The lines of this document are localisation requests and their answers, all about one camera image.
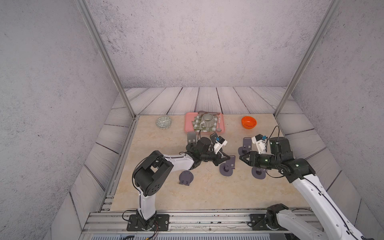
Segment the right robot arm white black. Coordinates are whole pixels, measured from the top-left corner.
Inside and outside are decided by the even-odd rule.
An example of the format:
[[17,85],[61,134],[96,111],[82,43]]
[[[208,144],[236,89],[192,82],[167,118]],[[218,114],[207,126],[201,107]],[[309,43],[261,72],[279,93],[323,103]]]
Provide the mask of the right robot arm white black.
[[267,208],[265,226],[272,230],[285,229],[300,240],[364,240],[365,236],[347,219],[329,196],[305,159],[296,159],[287,138],[274,137],[268,142],[253,138],[257,151],[241,155],[239,159],[250,167],[278,170],[300,192],[321,223],[324,233],[297,217],[284,204]]

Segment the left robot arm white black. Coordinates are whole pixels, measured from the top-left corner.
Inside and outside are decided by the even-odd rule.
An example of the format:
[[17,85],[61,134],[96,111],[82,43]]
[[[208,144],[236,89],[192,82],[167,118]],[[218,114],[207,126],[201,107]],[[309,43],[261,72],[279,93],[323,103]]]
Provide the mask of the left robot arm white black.
[[196,143],[186,146],[186,151],[179,155],[164,155],[159,151],[152,152],[144,158],[134,169],[132,183],[139,192],[139,207],[136,216],[145,228],[155,223],[156,193],[163,186],[169,174],[175,171],[190,171],[202,162],[212,162],[219,166],[230,159],[222,150],[228,141],[213,134],[213,138],[202,137]]

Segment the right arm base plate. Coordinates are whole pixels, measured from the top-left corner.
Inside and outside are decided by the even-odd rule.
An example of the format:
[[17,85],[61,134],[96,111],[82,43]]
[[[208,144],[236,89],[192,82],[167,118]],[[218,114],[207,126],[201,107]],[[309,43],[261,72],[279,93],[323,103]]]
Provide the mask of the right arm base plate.
[[250,214],[248,226],[253,231],[286,231],[285,228],[278,224],[275,215],[266,214]]

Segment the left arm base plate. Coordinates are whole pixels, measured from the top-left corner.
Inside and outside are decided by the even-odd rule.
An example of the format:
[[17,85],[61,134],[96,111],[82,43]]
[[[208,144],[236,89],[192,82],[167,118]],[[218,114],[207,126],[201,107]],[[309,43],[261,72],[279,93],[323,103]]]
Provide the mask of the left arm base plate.
[[170,215],[155,214],[145,220],[140,214],[130,215],[127,225],[128,232],[138,231],[160,231],[166,232],[169,229]]

